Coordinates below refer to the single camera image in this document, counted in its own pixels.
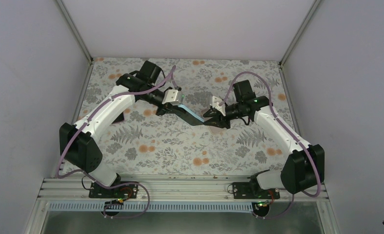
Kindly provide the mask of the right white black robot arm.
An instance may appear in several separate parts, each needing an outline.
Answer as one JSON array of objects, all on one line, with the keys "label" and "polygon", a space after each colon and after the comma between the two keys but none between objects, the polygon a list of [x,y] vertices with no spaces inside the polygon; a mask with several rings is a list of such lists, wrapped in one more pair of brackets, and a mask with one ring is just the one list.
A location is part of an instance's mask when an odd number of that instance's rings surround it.
[{"label": "right white black robot arm", "polygon": [[248,117],[261,126],[288,157],[280,172],[271,169],[253,174],[249,191],[254,198],[262,198],[268,190],[284,188],[291,194],[310,187],[321,187],[325,179],[325,152],[319,145],[311,145],[276,113],[266,96],[257,97],[248,80],[232,86],[236,103],[218,107],[220,98],[213,97],[212,104],[203,117],[205,125],[230,128],[234,119]]}]

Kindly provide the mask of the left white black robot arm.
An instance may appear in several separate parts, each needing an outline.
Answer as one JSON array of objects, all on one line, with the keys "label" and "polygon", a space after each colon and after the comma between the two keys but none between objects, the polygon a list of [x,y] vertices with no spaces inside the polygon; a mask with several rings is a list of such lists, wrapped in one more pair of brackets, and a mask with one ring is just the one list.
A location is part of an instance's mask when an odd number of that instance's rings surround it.
[{"label": "left white black robot arm", "polygon": [[153,99],[162,103],[157,91],[173,79],[175,69],[173,66],[165,78],[155,84],[162,70],[156,64],[146,61],[139,71],[122,75],[106,98],[89,114],[74,124],[64,123],[59,129],[59,162],[66,160],[77,169],[61,175],[57,168],[56,178],[81,172],[100,184],[106,196],[117,196],[121,191],[118,174],[103,161],[103,154],[97,144],[105,130],[121,121],[124,110],[134,105],[136,100],[152,95]]}]

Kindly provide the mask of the floral patterned table mat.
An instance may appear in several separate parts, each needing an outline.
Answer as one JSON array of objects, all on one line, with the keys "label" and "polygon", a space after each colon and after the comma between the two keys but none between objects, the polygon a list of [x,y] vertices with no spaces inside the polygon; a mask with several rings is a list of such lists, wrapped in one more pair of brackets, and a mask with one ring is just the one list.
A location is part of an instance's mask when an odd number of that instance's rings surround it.
[{"label": "floral patterned table mat", "polygon": [[[202,60],[154,58],[185,94],[184,104],[201,114],[209,98],[235,101],[227,90],[235,76],[249,80],[257,96],[272,95],[277,113],[293,125],[279,64],[276,61]],[[126,175],[251,175],[262,170],[280,170],[287,159],[271,136],[260,126],[233,120],[222,135],[207,126],[190,126],[173,114],[157,116],[156,107],[137,101],[124,111],[125,120],[110,125],[98,146],[103,161]]]}]

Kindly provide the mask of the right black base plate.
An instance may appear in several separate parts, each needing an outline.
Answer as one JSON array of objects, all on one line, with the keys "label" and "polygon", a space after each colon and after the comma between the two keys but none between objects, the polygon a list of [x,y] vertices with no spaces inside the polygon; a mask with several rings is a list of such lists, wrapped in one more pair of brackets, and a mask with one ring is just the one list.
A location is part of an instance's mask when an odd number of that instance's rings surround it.
[{"label": "right black base plate", "polygon": [[234,199],[280,199],[281,197],[275,189],[261,189],[258,183],[233,182],[231,185]]}]

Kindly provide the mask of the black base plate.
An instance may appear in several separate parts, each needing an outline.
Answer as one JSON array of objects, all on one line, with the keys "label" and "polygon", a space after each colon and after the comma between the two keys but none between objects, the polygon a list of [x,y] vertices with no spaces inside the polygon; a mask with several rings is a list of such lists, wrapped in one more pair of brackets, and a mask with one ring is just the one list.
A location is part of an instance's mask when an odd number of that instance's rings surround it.
[{"label": "black base plate", "polygon": [[129,184],[114,189],[105,189],[97,183],[92,183],[89,191],[89,198],[104,199],[128,199],[136,198],[138,191],[137,184]]},{"label": "black base plate", "polygon": [[258,183],[233,182],[231,185],[234,199],[280,199],[281,197],[275,189],[261,189]]}]

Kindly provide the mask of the aluminium rail frame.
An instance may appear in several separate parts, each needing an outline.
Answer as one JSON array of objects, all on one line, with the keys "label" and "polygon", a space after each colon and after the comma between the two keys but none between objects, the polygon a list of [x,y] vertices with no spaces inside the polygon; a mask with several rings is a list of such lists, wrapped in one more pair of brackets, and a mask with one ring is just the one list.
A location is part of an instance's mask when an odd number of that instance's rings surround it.
[{"label": "aluminium rail frame", "polygon": [[276,188],[280,199],[234,199],[233,182],[249,182],[251,175],[126,175],[137,184],[136,198],[89,198],[92,181],[82,173],[43,180],[28,234],[47,231],[50,215],[66,212],[53,223],[53,232],[110,234],[113,231],[168,234],[184,231],[211,234],[337,234],[339,228],[325,185],[292,195]]}]

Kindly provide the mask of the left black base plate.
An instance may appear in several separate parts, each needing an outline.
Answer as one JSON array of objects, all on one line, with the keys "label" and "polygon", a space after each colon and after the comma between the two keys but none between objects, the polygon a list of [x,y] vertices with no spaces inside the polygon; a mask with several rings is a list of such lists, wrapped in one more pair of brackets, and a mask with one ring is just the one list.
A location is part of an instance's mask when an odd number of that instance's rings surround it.
[{"label": "left black base plate", "polygon": [[129,184],[114,189],[105,189],[97,183],[92,183],[89,191],[89,198],[104,199],[128,199],[136,198],[138,191],[137,184]]}]

